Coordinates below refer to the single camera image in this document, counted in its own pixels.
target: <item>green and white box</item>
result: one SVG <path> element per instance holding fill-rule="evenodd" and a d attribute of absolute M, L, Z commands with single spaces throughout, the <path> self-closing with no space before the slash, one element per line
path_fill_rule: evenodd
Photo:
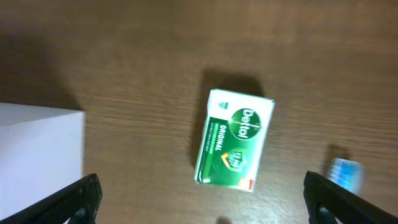
<path fill-rule="evenodd" d="M 252 192 L 274 100 L 210 91 L 195 181 Z"/>

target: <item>small light blue object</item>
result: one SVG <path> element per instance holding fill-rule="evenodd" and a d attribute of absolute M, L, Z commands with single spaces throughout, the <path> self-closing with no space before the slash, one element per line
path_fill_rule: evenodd
<path fill-rule="evenodd" d="M 358 162 L 336 158 L 328 178 L 340 187 L 358 194 L 363 183 L 363 170 Z"/>

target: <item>brown wooden surface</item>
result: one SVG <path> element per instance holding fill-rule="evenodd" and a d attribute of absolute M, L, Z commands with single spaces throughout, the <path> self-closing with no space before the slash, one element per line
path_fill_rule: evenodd
<path fill-rule="evenodd" d="M 0 59 L 0 101 L 86 111 L 98 223 L 306 223 L 305 172 L 336 153 L 398 215 L 395 1 L 5 0 Z M 193 181 L 226 80 L 276 100 L 253 194 Z"/>

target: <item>wood grain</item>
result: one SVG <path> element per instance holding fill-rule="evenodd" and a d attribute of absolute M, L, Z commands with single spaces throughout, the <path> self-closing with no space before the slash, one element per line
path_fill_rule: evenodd
<path fill-rule="evenodd" d="M 98 223 L 305 223 L 331 146 L 398 215 L 395 1 L 5 0 L 0 22 L 0 101 L 87 112 Z M 276 100 L 253 194 L 193 181 L 207 91 L 230 77 Z"/>

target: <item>green circle logo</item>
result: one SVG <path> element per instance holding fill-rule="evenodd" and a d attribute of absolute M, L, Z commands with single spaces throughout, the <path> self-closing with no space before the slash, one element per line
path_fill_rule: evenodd
<path fill-rule="evenodd" d="M 232 115 L 229 128 L 238 139 L 250 139 L 261 129 L 260 117 L 252 109 L 240 109 Z"/>

